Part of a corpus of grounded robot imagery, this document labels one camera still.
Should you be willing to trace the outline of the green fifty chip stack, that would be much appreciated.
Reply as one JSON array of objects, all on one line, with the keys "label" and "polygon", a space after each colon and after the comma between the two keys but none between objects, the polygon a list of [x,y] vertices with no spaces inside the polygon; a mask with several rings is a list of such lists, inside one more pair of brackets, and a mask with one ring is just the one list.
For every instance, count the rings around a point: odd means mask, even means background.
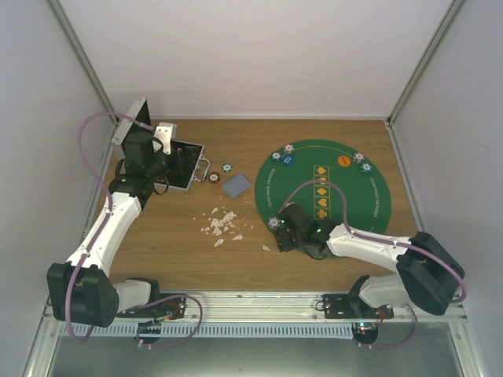
[{"label": "green fifty chip stack", "polygon": [[222,171],[225,173],[229,173],[232,169],[233,169],[233,167],[229,163],[225,163],[222,165]]}]

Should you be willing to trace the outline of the blue small blind button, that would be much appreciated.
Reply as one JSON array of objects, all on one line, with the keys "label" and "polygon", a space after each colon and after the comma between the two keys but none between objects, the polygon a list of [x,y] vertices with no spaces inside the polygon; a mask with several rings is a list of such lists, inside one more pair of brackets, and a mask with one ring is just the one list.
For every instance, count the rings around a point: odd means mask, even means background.
[{"label": "blue small blind button", "polygon": [[284,155],[281,157],[281,162],[283,165],[289,167],[295,163],[295,158],[292,155]]}]

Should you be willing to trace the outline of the orange big blind button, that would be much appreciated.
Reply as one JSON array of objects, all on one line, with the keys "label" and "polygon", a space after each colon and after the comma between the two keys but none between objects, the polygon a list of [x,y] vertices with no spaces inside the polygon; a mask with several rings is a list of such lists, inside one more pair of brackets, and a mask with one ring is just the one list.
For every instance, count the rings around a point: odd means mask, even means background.
[{"label": "orange big blind button", "polygon": [[351,165],[351,162],[352,162],[352,160],[348,156],[339,156],[337,159],[337,163],[341,167],[349,167]]}]

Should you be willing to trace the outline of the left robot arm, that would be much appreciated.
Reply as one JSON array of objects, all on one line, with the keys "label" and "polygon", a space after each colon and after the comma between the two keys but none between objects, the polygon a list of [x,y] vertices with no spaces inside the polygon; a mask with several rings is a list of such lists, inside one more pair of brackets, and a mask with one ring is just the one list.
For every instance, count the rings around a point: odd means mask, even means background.
[{"label": "left robot arm", "polygon": [[106,185],[105,204],[90,231],[65,263],[50,266],[46,279],[53,315],[65,322],[109,326],[118,313],[136,309],[154,317],[162,307],[155,280],[130,278],[112,284],[109,273],[127,230],[144,210],[155,183],[166,180],[179,162],[172,147],[174,127],[163,123],[153,133],[133,132],[123,142],[124,157]]}]

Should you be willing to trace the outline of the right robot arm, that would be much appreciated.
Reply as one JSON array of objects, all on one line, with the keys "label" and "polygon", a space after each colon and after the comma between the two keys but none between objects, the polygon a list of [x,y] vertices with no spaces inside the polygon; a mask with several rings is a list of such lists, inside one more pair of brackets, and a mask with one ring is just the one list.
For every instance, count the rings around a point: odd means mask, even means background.
[{"label": "right robot arm", "polygon": [[290,203],[267,222],[281,252],[299,250],[307,256],[353,258],[390,271],[388,276],[364,275],[347,293],[355,317],[375,309],[412,303],[426,313],[442,316],[461,286],[464,270],[427,232],[393,237],[351,228],[344,222],[309,217]]}]

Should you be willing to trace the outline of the aluminium poker case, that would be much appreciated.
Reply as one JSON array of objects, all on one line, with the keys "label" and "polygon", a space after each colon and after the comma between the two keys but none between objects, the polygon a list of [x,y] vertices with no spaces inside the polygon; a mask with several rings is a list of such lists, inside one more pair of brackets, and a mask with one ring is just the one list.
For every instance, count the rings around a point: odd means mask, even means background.
[{"label": "aluminium poker case", "polygon": [[[112,143],[118,147],[119,162],[116,164],[115,174],[125,174],[133,164],[126,161],[126,140],[132,133],[146,133],[147,129],[139,127],[137,123],[151,125],[148,101],[145,97],[138,97],[127,111],[127,117],[119,121],[112,137]],[[166,146],[171,150],[171,167],[168,172],[158,177],[154,189],[159,193],[165,190],[187,193],[193,183],[206,179],[211,163],[204,157],[202,144],[181,141],[177,136],[178,126],[174,123],[161,122],[153,127],[152,142],[154,152]]]}]

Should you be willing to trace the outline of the red hundred chip stack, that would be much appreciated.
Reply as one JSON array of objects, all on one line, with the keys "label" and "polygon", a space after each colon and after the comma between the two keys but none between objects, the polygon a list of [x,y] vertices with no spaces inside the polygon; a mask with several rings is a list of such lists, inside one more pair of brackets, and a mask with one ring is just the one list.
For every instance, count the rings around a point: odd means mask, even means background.
[{"label": "red hundred chip stack", "polygon": [[208,182],[211,183],[211,184],[217,184],[220,182],[220,174],[217,173],[217,172],[212,172],[209,176],[208,176]]}]

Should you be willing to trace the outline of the round green poker mat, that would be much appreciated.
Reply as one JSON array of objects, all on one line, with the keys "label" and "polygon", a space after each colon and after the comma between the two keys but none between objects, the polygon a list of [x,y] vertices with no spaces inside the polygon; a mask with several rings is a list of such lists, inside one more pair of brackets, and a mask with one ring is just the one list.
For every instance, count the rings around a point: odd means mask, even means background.
[{"label": "round green poker mat", "polygon": [[[285,154],[284,146],[273,151],[259,168],[255,179],[255,204],[265,225],[302,183],[320,179],[331,181],[343,191],[350,226],[385,233],[391,218],[391,194],[384,176],[370,159],[366,157],[363,162],[356,163],[353,156],[360,151],[330,140],[306,139],[289,144],[294,145],[294,152]],[[295,163],[287,167],[281,160],[272,160],[275,152],[281,157],[294,156]],[[337,163],[339,156],[350,157],[351,165],[341,167]],[[372,171],[362,173],[362,163],[372,164]]]}]

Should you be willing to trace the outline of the blue playing card deck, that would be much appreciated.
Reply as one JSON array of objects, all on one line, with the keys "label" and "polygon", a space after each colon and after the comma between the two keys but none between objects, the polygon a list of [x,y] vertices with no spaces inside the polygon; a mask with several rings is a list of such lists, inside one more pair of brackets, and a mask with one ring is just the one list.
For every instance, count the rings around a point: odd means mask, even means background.
[{"label": "blue playing card deck", "polygon": [[222,190],[228,197],[235,199],[251,186],[251,182],[243,174],[236,174],[222,185]]}]

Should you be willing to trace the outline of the white debris pile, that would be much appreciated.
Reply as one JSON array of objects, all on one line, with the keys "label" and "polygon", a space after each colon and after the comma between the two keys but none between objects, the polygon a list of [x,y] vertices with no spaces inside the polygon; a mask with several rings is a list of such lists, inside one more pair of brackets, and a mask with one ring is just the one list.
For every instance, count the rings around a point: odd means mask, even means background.
[{"label": "white debris pile", "polygon": [[196,234],[206,236],[213,248],[244,247],[271,252],[274,250],[258,211],[251,207],[213,207],[191,215]]}]

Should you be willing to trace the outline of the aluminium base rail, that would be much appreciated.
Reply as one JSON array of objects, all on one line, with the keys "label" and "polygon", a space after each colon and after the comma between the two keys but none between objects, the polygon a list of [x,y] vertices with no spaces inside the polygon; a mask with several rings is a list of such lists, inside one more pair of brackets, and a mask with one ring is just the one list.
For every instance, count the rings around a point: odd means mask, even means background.
[{"label": "aluminium base rail", "polygon": [[422,324],[464,323],[462,306],[450,306],[442,316],[413,304],[387,304],[363,314],[351,311],[342,293],[217,292],[170,294],[149,308],[126,309],[104,327],[56,320],[48,305],[44,319],[55,335],[132,337],[145,346],[161,338],[348,339],[373,345],[379,331],[404,324],[416,334]]}]

